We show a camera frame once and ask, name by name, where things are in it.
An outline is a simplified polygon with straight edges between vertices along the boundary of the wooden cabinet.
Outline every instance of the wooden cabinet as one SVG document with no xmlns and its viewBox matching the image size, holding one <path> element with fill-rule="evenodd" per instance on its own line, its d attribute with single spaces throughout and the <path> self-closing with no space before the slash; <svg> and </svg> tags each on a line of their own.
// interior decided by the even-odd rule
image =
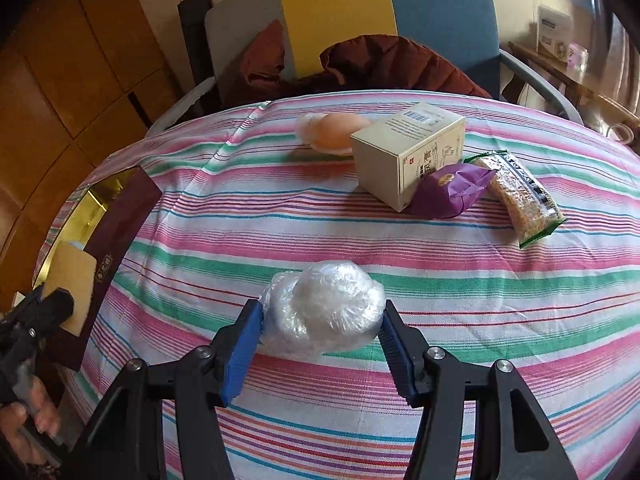
<svg viewBox="0 0 640 480">
<path fill-rule="evenodd" d="M 0 253 L 0 310 L 11 307 L 17 291 L 31 290 L 31 279 L 40 248 L 47 231 L 31 222 L 22 213 L 12 228 Z"/>
<path fill-rule="evenodd" d="M 0 187 L 23 208 L 71 137 L 24 58 L 0 51 Z"/>
<path fill-rule="evenodd" d="M 118 99 L 82 132 L 76 142 L 88 160 L 98 166 L 111 153 L 146 134 L 146 126 L 126 96 Z"/>
<path fill-rule="evenodd" d="M 168 67 L 157 70 L 144 81 L 138 83 L 134 87 L 133 93 L 151 123 L 155 123 L 180 99 L 178 83 Z"/>
<path fill-rule="evenodd" d="M 162 68 L 162 51 L 138 0 L 80 2 L 123 90 Z"/>
<path fill-rule="evenodd" d="M 134 94 L 139 115 L 128 95 Z M 0 310 L 60 207 L 180 97 L 138 0 L 34 0 L 0 50 Z"/>
<path fill-rule="evenodd" d="M 66 199 L 93 170 L 80 148 L 70 144 L 40 181 L 24 213 L 35 226 L 48 231 Z"/>
<path fill-rule="evenodd" d="M 79 0 L 34 0 L 16 38 L 73 137 L 122 95 Z"/>
</svg>

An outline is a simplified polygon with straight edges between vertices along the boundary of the curtain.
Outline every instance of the curtain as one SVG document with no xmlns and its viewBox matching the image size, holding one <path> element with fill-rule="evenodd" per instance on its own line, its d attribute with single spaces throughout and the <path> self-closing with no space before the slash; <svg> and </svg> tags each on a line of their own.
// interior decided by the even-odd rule
<svg viewBox="0 0 640 480">
<path fill-rule="evenodd" d="M 600 94 L 640 114 L 640 55 L 618 17 L 603 0 L 592 0 L 593 30 L 588 72 L 600 79 Z"/>
</svg>

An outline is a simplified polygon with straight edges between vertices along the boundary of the human hand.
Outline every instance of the human hand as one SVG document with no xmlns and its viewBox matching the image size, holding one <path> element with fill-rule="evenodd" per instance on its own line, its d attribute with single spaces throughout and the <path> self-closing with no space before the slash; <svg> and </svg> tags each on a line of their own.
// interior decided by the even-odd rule
<svg viewBox="0 0 640 480">
<path fill-rule="evenodd" d="M 44 384 L 37 377 L 33 378 L 30 400 L 33 409 L 38 410 L 33 417 L 38 431 L 55 437 L 60 430 L 60 416 L 55 405 L 49 399 Z M 44 464 L 47 462 L 46 458 L 20 432 L 20 428 L 26 420 L 27 410 L 20 402 L 9 404 L 0 410 L 0 431 L 17 457 L 25 464 Z"/>
</svg>

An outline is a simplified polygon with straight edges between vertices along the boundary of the yellow chair panel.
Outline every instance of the yellow chair panel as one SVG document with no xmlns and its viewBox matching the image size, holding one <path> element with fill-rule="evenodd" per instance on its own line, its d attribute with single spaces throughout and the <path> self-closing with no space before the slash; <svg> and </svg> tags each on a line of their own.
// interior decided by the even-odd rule
<svg viewBox="0 0 640 480">
<path fill-rule="evenodd" d="M 296 75 L 321 72 L 320 53 L 363 34 L 396 36 L 391 0 L 282 0 Z"/>
</svg>

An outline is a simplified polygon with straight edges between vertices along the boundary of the table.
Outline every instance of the table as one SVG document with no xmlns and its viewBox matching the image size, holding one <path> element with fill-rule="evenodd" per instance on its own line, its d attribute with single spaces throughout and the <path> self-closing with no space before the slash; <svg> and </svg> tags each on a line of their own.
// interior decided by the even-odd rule
<svg viewBox="0 0 640 480">
<path fill-rule="evenodd" d="M 509 42 L 509 48 L 511 49 L 511 53 L 522 62 L 535 63 L 564 83 L 566 86 L 566 91 L 564 92 L 565 97 L 569 99 L 575 108 L 580 106 L 580 99 L 582 97 L 590 99 L 598 94 L 600 80 L 596 76 L 578 70 L 573 66 L 568 66 L 560 61 L 542 56 L 535 50 L 513 43 L 513 41 Z"/>
<path fill-rule="evenodd" d="M 446 221 L 397 214 L 357 187 L 352 160 L 292 135 L 304 112 L 375 120 L 420 101 L 467 117 L 466 155 L 516 153 L 568 222 L 520 250 L 491 198 Z M 638 430 L 640 164 L 625 146 L 536 110 L 430 92 L 245 106 L 111 155 L 70 197 L 48 243 L 92 182 L 136 163 L 164 193 L 118 269 L 81 371 L 63 373 L 83 418 L 130 358 L 179 358 L 276 272 L 348 254 L 432 344 L 468 362 L 511 359 L 581 479 L 604 478 Z M 174 417 L 166 402 L 168 469 L 180 478 Z M 399 479 L 420 413 L 396 394 L 376 340 L 316 362 L 261 351 L 218 418 L 239 479 Z M 473 427 L 467 406 L 458 478 L 470 474 Z"/>
</svg>

